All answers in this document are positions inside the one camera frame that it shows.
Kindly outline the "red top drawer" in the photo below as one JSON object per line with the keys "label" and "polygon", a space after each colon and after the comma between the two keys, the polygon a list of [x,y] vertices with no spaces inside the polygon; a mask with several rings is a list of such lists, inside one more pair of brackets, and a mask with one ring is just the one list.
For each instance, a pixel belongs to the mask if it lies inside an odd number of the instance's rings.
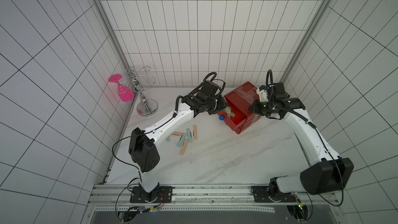
{"label": "red top drawer", "polygon": [[232,131],[239,134],[247,120],[247,116],[235,106],[232,105],[229,107],[231,108],[231,112],[235,114],[234,117],[228,117],[224,110],[220,111],[217,115],[219,116],[219,120],[223,121]]}

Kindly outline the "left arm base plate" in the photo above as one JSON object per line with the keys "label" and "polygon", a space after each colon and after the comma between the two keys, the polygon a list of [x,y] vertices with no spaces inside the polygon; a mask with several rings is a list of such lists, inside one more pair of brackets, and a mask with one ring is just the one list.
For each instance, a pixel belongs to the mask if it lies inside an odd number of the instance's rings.
{"label": "left arm base plate", "polygon": [[146,192],[143,187],[133,187],[130,203],[171,203],[173,187],[157,185],[151,192]]}

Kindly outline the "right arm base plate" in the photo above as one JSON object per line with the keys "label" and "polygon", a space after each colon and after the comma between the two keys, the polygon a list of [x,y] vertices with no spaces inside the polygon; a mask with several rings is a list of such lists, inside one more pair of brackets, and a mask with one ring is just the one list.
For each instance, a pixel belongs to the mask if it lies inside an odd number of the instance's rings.
{"label": "right arm base plate", "polygon": [[278,189],[269,189],[269,186],[252,186],[250,192],[256,203],[294,203],[296,198],[287,193],[281,193]]}

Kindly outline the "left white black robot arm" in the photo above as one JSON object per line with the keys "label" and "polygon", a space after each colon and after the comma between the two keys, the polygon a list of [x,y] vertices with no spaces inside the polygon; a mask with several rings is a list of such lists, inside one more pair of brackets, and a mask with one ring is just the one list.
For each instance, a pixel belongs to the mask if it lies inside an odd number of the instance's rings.
{"label": "left white black robot arm", "polygon": [[160,162],[160,144],[198,114],[215,115],[224,110],[228,106],[222,95],[225,86],[225,83],[219,86],[213,79],[204,80],[187,95],[176,98],[173,112],[145,130],[136,128],[132,131],[129,154],[139,167],[141,191],[147,198],[157,196],[159,191],[156,166]]}

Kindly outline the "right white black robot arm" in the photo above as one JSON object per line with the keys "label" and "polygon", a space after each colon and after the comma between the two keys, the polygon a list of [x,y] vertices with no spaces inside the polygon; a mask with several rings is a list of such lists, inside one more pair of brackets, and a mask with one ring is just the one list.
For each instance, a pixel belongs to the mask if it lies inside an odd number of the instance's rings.
{"label": "right white black robot arm", "polygon": [[259,99],[249,110],[268,119],[285,120],[294,134],[309,164],[298,175],[274,177],[270,180],[268,194],[300,192],[319,195],[344,190],[354,169],[349,158],[342,158],[309,117],[300,99],[285,91],[283,83],[269,84],[257,89]]}

